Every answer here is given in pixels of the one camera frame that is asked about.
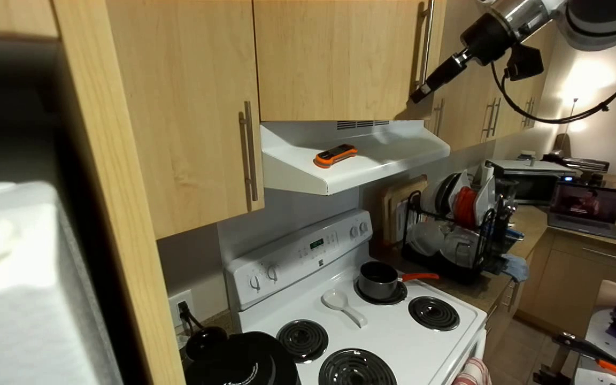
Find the stove knob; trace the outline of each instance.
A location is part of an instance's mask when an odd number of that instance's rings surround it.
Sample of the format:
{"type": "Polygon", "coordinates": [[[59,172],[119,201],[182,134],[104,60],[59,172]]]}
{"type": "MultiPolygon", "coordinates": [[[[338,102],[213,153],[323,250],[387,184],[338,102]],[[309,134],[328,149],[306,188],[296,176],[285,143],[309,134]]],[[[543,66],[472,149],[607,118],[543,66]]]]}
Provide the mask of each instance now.
{"type": "Polygon", "coordinates": [[[273,282],[278,282],[278,269],[276,269],[276,268],[268,268],[268,277],[269,277],[273,282]]]}
{"type": "Polygon", "coordinates": [[[262,290],[262,280],[260,280],[260,275],[250,275],[250,289],[262,290]]]}

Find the wall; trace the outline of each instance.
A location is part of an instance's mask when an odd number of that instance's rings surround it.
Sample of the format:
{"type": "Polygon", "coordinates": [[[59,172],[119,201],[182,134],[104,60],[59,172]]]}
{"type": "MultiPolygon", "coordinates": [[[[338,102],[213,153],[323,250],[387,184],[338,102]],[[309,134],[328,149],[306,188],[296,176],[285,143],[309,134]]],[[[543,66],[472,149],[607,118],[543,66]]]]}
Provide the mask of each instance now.
{"type": "Polygon", "coordinates": [[[524,149],[542,155],[551,148],[551,138],[552,131],[549,129],[524,131],[522,134],[459,149],[452,155],[421,168],[333,197],[268,191],[265,209],[262,212],[158,242],[169,290],[176,293],[185,286],[193,286],[197,316],[215,316],[229,307],[222,268],[226,260],[233,259],[236,254],[249,253],[256,246],[291,232],[309,222],[353,208],[374,208],[381,188],[391,184],[407,184],[419,176],[428,176],[431,187],[435,187],[447,174],[475,167],[484,159],[514,159],[524,149]]]}
{"type": "MultiPolygon", "coordinates": [[[[616,90],[616,46],[577,52],[559,36],[545,68],[543,97],[551,116],[585,111],[616,90]]],[[[609,111],[585,122],[565,123],[560,131],[570,133],[574,159],[607,160],[609,172],[616,174],[616,100],[609,105],[609,111]]]]}

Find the white stove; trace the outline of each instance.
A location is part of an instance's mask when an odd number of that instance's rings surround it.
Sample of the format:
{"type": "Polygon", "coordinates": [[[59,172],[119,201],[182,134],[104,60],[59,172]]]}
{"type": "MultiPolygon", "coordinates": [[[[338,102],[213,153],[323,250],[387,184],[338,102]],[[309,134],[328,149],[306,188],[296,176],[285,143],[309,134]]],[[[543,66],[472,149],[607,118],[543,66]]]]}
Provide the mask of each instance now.
{"type": "Polygon", "coordinates": [[[319,358],[298,364],[303,385],[323,385],[323,362],[342,348],[374,352],[398,385],[452,383],[472,358],[484,354],[485,313],[421,282],[407,284],[407,298],[398,303],[361,300],[355,277],[359,266],[371,260],[371,238],[371,215],[359,209],[238,256],[228,274],[242,332],[278,336],[294,320],[319,322],[328,346],[319,358]],[[355,319],[323,303],[322,298],[333,290],[344,293],[355,319]],[[417,298],[449,303],[459,322],[447,332],[419,324],[408,313],[417,298]]]}

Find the robotic arm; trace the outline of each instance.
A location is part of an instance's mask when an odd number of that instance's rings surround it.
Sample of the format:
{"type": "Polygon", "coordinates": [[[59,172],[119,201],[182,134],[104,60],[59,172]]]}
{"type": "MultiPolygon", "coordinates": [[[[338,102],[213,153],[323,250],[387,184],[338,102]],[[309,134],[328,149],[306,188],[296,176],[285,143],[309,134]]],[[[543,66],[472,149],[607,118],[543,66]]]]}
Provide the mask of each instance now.
{"type": "Polygon", "coordinates": [[[485,66],[508,49],[514,49],[508,65],[512,81],[539,74],[543,71],[542,56],[537,49],[522,45],[522,40],[549,22],[559,22],[562,36],[576,49],[596,52],[616,45],[616,0],[499,0],[494,9],[463,33],[464,49],[447,58],[414,90],[412,100],[419,102],[459,77],[472,60],[485,66]]]}

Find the white range hood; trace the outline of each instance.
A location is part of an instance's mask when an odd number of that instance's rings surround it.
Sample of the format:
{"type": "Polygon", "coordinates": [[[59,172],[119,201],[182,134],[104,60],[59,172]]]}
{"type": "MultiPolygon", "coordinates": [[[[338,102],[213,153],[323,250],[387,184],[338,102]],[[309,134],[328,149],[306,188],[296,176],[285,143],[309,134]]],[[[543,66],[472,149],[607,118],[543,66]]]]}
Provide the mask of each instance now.
{"type": "Polygon", "coordinates": [[[421,119],[381,123],[265,123],[262,127],[265,188],[309,195],[334,195],[384,180],[452,152],[424,129],[421,119]],[[341,143],[359,149],[358,155],[322,168],[313,159],[341,143]]]}

